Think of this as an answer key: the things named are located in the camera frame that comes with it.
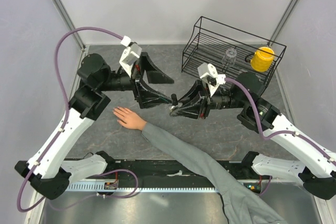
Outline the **black nail polish cap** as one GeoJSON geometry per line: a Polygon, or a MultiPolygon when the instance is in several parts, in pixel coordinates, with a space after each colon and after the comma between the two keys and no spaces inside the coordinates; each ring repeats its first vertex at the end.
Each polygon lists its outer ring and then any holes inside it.
{"type": "Polygon", "coordinates": [[[171,94],[171,99],[172,99],[172,105],[177,106],[178,100],[177,100],[177,95],[175,93],[171,94]]]}

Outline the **glitter nail polish bottle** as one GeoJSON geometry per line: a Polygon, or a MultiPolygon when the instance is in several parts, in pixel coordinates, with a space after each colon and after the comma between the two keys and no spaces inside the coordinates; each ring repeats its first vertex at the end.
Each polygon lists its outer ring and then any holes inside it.
{"type": "Polygon", "coordinates": [[[177,116],[179,110],[181,108],[181,105],[172,105],[170,107],[170,116],[177,116]]]}

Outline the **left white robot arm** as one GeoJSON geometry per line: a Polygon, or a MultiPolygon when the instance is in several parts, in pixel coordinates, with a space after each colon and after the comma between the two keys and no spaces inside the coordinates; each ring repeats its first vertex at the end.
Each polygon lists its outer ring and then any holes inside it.
{"type": "Polygon", "coordinates": [[[172,100],[153,90],[149,84],[173,84],[143,52],[127,73],[122,67],[112,71],[99,54],[83,58],[77,71],[80,86],[68,103],[68,113],[42,146],[28,161],[19,161],[15,170],[28,177],[32,188],[45,198],[58,198],[67,187],[87,177],[101,175],[111,178],[115,173],[112,158],[97,152],[87,160],[67,161],[65,158],[78,138],[101,115],[110,103],[106,91],[132,91],[140,108],[147,109],[172,100]]]}

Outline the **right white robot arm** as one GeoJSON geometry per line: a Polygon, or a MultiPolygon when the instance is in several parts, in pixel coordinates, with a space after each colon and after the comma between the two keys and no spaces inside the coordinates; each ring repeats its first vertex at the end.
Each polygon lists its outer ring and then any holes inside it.
{"type": "Polygon", "coordinates": [[[259,175],[297,182],[314,196],[329,200],[335,196],[335,153],[299,130],[278,108],[260,96],[264,85],[251,72],[236,79],[223,74],[204,74],[180,99],[171,95],[171,116],[205,119],[210,110],[241,109],[237,119],[262,140],[272,140],[296,161],[270,158],[249,152],[240,166],[248,179],[259,175]]]}

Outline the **grey sleeved forearm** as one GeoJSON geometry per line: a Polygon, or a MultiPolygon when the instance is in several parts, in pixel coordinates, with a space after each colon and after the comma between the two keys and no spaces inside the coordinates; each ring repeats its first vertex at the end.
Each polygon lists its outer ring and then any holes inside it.
{"type": "Polygon", "coordinates": [[[142,135],[156,148],[213,184],[221,195],[229,223],[287,223],[207,153],[150,123],[145,125],[142,135]]]}

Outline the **person's bare hand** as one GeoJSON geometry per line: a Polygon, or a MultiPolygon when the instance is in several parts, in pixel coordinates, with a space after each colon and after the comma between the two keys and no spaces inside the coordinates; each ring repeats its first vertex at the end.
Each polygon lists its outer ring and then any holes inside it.
{"type": "Polygon", "coordinates": [[[113,109],[113,114],[117,117],[118,123],[127,129],[142,131],[147,123],[147,121],[128,108],[116,107],[113,109]]]}

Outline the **clear glass cup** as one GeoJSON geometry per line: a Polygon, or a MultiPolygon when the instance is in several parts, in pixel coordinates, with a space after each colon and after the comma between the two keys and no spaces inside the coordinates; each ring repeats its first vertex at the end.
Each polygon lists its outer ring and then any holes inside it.
{"type": "Polygon", "coordinates": [[[237,51],[235,48],[228,48],[225,55],[222,58],[222,64],[224,67],[232,67],[235,64],[237,51]]]}

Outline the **yellow mug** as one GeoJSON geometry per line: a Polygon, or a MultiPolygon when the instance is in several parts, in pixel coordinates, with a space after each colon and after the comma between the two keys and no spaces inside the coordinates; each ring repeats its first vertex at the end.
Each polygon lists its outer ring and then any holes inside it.
{"type": "Polygon", "coordinates": [[[275,58],[275,52],[270,47],[259,47],[255,52],[248,54],[245,61],[258,72],[267,71],[275,58]]]}

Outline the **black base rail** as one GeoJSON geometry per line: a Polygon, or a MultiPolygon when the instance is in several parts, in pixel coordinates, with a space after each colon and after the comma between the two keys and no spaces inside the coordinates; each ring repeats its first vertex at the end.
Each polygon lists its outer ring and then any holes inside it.
{"type": "MultiPolygon", "coordinates": [[[[218,161],[225,171],[236,180],[250,180],[254,191],[260,190],[260,184],[269,179],[267,175],[258,175],[245,163],[218,161]]],[[[210,185],[204,176],[198,175],[174,160],[117,160],[108,164],[103,176],[90,176],[90,179],[107,179],[110,182],[128,185],[210,185]]]]}

